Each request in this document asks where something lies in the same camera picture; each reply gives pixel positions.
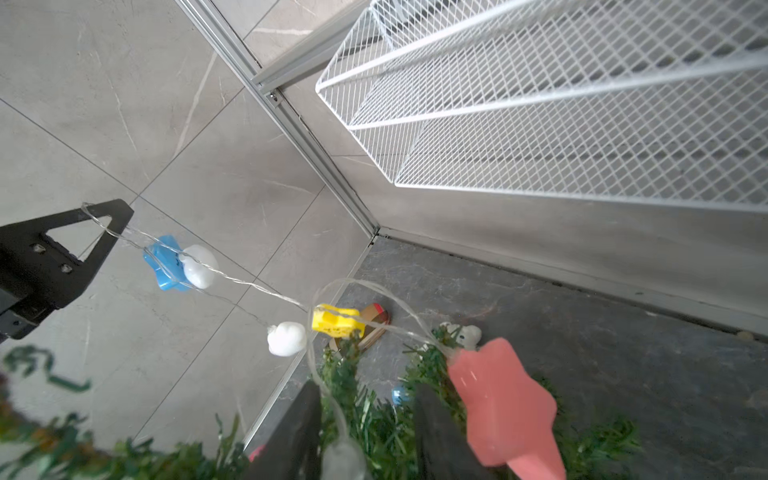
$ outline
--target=green pine garland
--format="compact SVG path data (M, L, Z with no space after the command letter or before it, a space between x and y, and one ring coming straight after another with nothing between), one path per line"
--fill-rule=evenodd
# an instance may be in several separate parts
M435 337L448 346L456 341L445 327L433 331ZM356 381L360 351L357 341L339 342L339 353L330 349L324 353L323 381L339 401L349 423L349 434L357 440L368 458L373 478L376 480L403 480L419 478L415 455L415 431L413 411L408 402L393 406L380 402L376 393ZM445 357L434 346L426 350L408 349L412 361L402 378L410 398L415 395L419 383L431 386L450 412L451 417L466 434L467 415L464 403L458 396L448 376ZM570 427L571 417L565 411L561 398L554 392L549 381L536 379L557 400L558 414L553 433L563 457L568 480L603 480L632 478L627 462L639 450L634 423L623 418L594 425L583 432ZM323 437L321 448L336 438L333 413L323 404ZM507 467L494 468L498 478L513 479L515 474Z
M444 344L455 346L454 338L444 328L435 335ZM339 352L330 349L323 354L321 375L334 398L341 405L349 423L350 435L365 453L369 470L376 480L406 480L419 477L415 456L413 411L408 402L392 406L381 402L376 393L358 385L356 374L360 360L359 339L339 342ZM428 349L408 349L413 357L402 379L411 397L419 383L431 386L463 432L466 430L466 411L458 393L448 377L445 357L433 346ZM48 381L72 392L82 392L90 386L78 385L52 374L53 355L34 346L13 349L4 360L12 372L22 371L24 377L38 369L42 360ZM568 480L630 478L626 461L639 449L634 424L617 419L596 425L585 432L571 428L561 400L545 379L538 381L558 401L558 415L554 435L563 456ZM0 475L7 472L14 478L21 470L37 465L40 478L100 477L108 480L135 478L139 480L237 480L248 466L243 445L235 442L239 419L235 417L232 430L226 437L219 424L219 449L216 458L206 458L199 442L179 443L171 453L151 449L152 439L134 445L132 439L119 442L113 451L94 447L91 432L82 432L84 421L70 414L63 421L53 419L43 425L16 412L10 401L7 379L0 375L0 443L24 443L30 448L19 458L0 465ZM325 449L336 437L336 425L328 402L323 400L323 428L320 445ZM517 478L509 468L496 468L498 478Z

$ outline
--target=gray tile floor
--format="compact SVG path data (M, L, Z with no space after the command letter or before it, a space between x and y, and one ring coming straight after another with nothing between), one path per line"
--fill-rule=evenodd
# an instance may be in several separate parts
M765 343L384 237L354 277L386 286L432 326L476 325L481 344L506 338L529 373L551 380L576 428L632 419L643 446L633 461L638 478L746 480L768 472ZM418 329L394 302L361 286L337 304L371 302L393 324ZM327 338L316 339L317 358ZM404 344L413 345L385 333L360 361L358 380L381 399L410 362ZM248 452L266 443L308 378L303 359Z
M252 8L246 33L272 7L237 5ZM369 243L173 0L0 3L0 144L0 224L122 198L133 226L207 245L231 276L301 299ZM81 253L97 234L84 224L55 238ZM88 415L103 447L153 436L211 452L215 412L240 412L244 434L291 361L268 353L266 325L306 314L225 280L210 291L245 311L160 291L118 243L86 293L21 341L94 388L26 379L14 400L40 419Z

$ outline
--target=wire mesh basket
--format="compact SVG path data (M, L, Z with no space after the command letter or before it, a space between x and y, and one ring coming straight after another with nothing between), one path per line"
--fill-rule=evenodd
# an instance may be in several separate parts
M768 211L767 0L374 0L316 91L400 187Z

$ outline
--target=aluminum frame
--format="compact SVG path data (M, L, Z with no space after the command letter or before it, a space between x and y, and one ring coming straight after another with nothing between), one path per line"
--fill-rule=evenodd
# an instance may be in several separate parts
M362 0L348 6L264 67L253 78L259 84L259 91L266 94L277 88L285 88L322 71L336 54L357 18L368 8L368 4L368 0Z
M308 61L303 62L301 55L296 56L292 73L286 75L282 71L275 77L279 80L273 81L272 88L265 90L257 82L262 68L219 13L213 2L210 0L176 0L176 3L243 82L245 88L256 98L256 101L264 108L288 140L304 156L312 169L323 179L325 185L336 195L336 198L352 215L360 228L373 238L379 231L378 222L278 88L286 81L297 78L302 70L307 71L312 65ZM327 45L328 48L331 48L333 45L332 38Z

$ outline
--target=metal shelf rail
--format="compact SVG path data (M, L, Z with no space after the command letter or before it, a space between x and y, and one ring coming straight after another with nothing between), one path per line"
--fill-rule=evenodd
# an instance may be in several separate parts
M374 0L316 90L399 187L768 211L765 0Z

